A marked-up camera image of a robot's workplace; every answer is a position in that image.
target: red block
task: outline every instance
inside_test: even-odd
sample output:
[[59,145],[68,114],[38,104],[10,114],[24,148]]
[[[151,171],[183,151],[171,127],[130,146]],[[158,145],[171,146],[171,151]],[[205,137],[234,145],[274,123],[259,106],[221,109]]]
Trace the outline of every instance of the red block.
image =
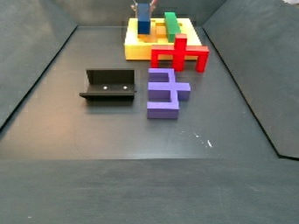
[[187,35],[178,33],[175,35],[174,45],[154,45],[151,67],[159,67],[159,55],[173,55],[174,71],[181,72],[185,68],[185,56],[198,56],[197,72],[203,73],[210,56],[210,48],[207,46],[187,46]]

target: toy block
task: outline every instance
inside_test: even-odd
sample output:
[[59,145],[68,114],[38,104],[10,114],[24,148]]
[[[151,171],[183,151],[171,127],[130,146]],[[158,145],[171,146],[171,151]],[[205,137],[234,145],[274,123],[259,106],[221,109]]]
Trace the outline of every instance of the toy block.
[[182,29],[174,12],[165,13],[165,23],[169,42],[173,43],[175,39],[175,34],[182,33]]
[[150,3],[136,5],[138,34],[151,33],[151,7]]
[[[187,34],[187,46],[201,46],[202,42],[197,31],[193,27],[193,22],[189,18],[178,18],[182,33]],[[130,18],[126,32],[126,59],[127,60],[150,60],[152,45],[170,45],[166,34],[166,23],[163,18],[151,19],[151,34],[138,34],[138,19]],[[171,60],[173,56],[160,55],[159,60]],[[187,60],[197,60],[197,56],[186,56]]]
[[87,100],[135,98],[135,70],[88,69],[87,75],[88,91],[79,94]]
[[185,68],[185,57],[198,56],[195,70],[203,73],[206,70],[210,49],[207,46],[187,46],[187,35],[179,33],[175,35],[174,45],[154,45],[151,67],[159,67],[159,55],[173,55],[174,71],[181,72]]
[[171,68],[150,68],[148,74],[147,118],[178,119],[179,100],[190,99],[191,85],[175,81]]

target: black l-shaped block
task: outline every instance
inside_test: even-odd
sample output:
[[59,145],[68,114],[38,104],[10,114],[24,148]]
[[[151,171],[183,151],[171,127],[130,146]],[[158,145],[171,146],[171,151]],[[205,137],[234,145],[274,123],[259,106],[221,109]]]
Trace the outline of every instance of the black l-shaped block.
[[119,69],[88,69],[88,91],[79,95],[87,100],[108,98],[135,99],[135,70]]

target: purple cross-shaped block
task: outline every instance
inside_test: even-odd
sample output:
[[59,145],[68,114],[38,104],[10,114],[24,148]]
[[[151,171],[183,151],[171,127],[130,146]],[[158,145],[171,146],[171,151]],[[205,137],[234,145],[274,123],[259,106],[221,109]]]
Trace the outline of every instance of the purple cross-shaped block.
[[189,100],[191,84],[175,82],[173,68],[150,68],[147,118],[178,119],[179,100]]

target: yellow base plate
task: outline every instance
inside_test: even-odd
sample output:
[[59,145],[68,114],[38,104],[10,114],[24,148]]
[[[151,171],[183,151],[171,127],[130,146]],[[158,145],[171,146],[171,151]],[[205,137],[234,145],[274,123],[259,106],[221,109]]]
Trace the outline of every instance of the yellow base plate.
[[[201,39],[193,27],[193,22],[189,18],[178,18],[182,33],[187,34],[187,46],[202,46]],[[136,18],[130,18],[126,32],[126,59],[127,60],[151,60],[152,45],[170,45],[166,36],[166,27],[163,18],[151,19],[151,34],[138,35]],[[162,55],[159,60],[171,60],[173,56]],[[197,60],[198,57],[187,56],[187,60]]]

